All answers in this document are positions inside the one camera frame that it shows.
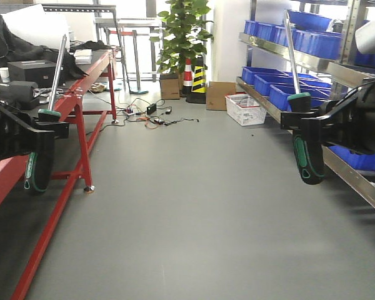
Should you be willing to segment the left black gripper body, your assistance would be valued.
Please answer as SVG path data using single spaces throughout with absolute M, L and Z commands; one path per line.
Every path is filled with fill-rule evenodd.
M 31 116 L 0 101 L 0 161 L 31 153 L 50 154 L 55 140 L 69 137 L 69 124 L 57 116 Z

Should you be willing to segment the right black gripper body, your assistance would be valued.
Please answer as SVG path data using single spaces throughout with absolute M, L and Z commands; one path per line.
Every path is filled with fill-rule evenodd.
M 311 107 L 311 100 L 294 96 L 290 112 L 281 113 L 281 127 L 301 138 L 310 155 L 323 146 L 341 146 L 356 154 L 375 153 L 375 78 L 349 91 L 340 100 Z

